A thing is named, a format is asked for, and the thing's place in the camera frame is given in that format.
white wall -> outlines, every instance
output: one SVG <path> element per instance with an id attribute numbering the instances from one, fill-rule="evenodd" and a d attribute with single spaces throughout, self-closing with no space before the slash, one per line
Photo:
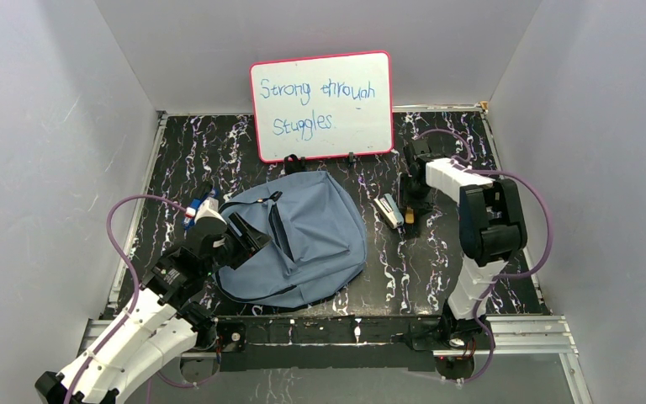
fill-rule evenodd
<path id="1" fill-rule="evenodd" d="M 646 402 L 646 2 L 545 0 L 490 112 L 502 162 L 555 214 L 541 286 L 569 319 L 591 395 Z"/>
<path id="2" fill-rule="evenodd" d="M 92 0 L 0 0 L 0 404 L 40 402 L 103 309 L 104 218 L 141 191 L 155 123 Z"/>
<path id="3" fill-rule="evenodd" d="M 255 61 L 392 56 L 394 104 L 488 100 L 540 0 L 96 0 L 156 109 L 252 111 Z"/>

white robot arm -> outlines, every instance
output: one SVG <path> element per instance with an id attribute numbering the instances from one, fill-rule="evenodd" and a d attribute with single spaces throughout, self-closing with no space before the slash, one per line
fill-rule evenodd
<path id="1" fill-rule="evenodd" d="M 190 298 L 219 268 L 239 268 L 271 241 L 237 214 L 225 220 L 217 208 L 208 186 L 186 211 L 186 241 L 146 271 L 137 297 L 78 358 L 36 381 L 44 403 L 63 404 L 71 389 L 67 404 L 122 404 L 170 360 L 214 345 L 216 319 Z"/>
<path id="2" fill-rule="evenodd" d="M 462 272 L 442 309 L 440 328 L 446 343 L 467 343 L 481 332 L 475 319 L 484 321 L 485 292 L 526 246 L 518 188 L 510 179 L 494 180 L 464 171 L 453 158 L 434 152 L 426 141 L 412 141 L 404 154 L 410 175 L 400 178 L 398 203 L 407 209 L 405 217 L 424 215 L 432 209 L 432 189 L 442 191 L 458 205 Z"/>

table surface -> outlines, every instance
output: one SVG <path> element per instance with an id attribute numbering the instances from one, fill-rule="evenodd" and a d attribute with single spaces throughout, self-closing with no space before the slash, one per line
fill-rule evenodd
<path id="1" fill-rule="evenodd" d="M 396 194 L 398 174 L 407 171 L 402 147 L 428 129 L 459 132 L 469 140 L 474 167 L 495 168 L 483 119 L 478 111 L 395 113 L 395 148 L 391 153 L 356 157 L 352 166 L 341 158 L 307 162 L 309 170 L 330 172 L 350 193 L 368 231 L 366 268 L 335 295 L 299 309 L 281 309 L 234 302 L 208 281 L 196 298 L 220 316 L 396 316 L 440 312 L 462 266 L 457 206 L 437 192 L 434 211 L 422 218 L 416 234 L 405 234 L 403 230 L 390 230 L 380 221 L 374 214 L 373 199 L 381 194 Z M 450 135 L 437 133 L 427 139 L 441 146 L 445 155 L 462 151 Z M 252 115 L 171 116 L 159 145 L 148 193 L 188 205 L 203 181 L 211 181 L 228 198 L 282 175 L 283 164 L 259 160 Z M 181 220 L 181 213 L 164 204 L 151 200 L 143 204 L 130 250 L 140 276 L 165 248 L 184 238 Z M 522 254 L 506 268 L 507 273 L 526 270 Z M 118 300 L 120 309 L 131 294 L 132 280 L 126 274 Z M 522 279 L 497 283 L 487 312 L 548 314 L 548 309 L 539 302 L 532 281 Z"/>

whiteboard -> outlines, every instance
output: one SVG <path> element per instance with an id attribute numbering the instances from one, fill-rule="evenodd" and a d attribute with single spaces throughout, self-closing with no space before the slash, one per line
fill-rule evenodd
<path id="1" fill-rule="evenodd" d="M 392 150 L 389 66 L 384 51 L 255 63 L 252 98 L 261 160 Z"/>

blue backpack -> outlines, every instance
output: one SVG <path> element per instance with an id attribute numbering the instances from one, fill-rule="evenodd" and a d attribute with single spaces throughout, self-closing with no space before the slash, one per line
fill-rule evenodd
<path id="1" fill-rule="evenodd" d="M 325 171 L 293 173 L 248 189 L 220 208 L 238 213 L 271 243 L 237 270 L 214 276 L 232 300 L 298 307 L 324 299 L 360 274 L 367 232 L 352 198 Z"/>

